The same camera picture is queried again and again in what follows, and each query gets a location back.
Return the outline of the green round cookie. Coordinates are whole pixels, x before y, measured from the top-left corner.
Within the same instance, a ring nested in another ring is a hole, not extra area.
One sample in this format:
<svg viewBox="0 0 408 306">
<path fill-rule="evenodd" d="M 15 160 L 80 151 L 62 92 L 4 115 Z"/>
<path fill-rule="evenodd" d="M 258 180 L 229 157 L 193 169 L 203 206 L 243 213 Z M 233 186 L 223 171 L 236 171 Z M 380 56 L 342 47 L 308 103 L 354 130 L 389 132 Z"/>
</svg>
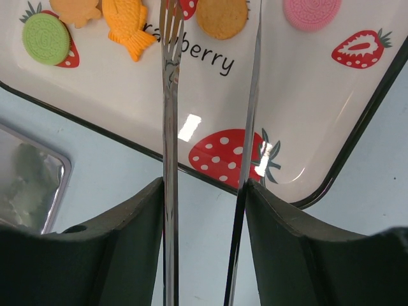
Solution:
<svg viewBox="0 0 408 306">
<path fill-rule="evenodd" d="M 25 22 L 22 43 L 35 61 L 55 66 L 69 55 L 71 38 L 66 26 L 57 17 L 37 13 Z"/>
</svg>

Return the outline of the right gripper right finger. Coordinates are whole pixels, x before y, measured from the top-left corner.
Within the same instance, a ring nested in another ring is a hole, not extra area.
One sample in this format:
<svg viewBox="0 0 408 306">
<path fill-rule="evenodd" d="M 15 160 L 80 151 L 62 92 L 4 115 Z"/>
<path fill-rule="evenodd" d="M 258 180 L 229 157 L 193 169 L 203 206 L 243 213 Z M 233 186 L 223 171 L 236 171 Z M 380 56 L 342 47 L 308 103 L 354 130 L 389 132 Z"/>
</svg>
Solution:
<svg viewBox="0 0 408 306">
<path fill-rule="evenodd" d="M 407 304 L 407 228 L 347 231 L 255 181 L 246 216 L 262 305 Z"/>
</svg>

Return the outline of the metal tongs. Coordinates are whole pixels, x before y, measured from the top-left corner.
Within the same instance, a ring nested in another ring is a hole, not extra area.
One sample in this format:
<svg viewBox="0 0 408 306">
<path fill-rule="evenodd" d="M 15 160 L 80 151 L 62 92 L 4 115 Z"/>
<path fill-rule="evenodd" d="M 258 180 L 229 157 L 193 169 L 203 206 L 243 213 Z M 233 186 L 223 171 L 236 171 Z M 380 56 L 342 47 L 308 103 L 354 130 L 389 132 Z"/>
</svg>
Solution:
<svg viewBox="0 0 408 306">
<path fill-rule="evenodd" d="M 163 303 L 179 304 L 178 86 L 182 58 L 184 13 L 179 1 L 161 1 L 159 14 L 163 77 Z M 228 263 L 224 304 L 233 305 L 238 256 L 251 167 L 254 121 L 258 104 L 261 31 L 257 32 L 245 125 L 238 194 Z"/>
</svg>

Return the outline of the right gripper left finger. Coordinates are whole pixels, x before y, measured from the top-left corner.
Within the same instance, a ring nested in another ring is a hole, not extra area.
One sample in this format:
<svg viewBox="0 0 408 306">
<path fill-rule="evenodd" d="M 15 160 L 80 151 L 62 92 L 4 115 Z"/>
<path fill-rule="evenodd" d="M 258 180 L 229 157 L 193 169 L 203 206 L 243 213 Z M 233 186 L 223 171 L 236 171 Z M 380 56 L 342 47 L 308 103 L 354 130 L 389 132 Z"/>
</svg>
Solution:
<svg viewBox="0 0 408 306">
<path fill-rule="evenodd" d="M 2 305 L 150 305 L 163 229 L 162 178 L 62 233 L 1 227 Z"/>
</svg>

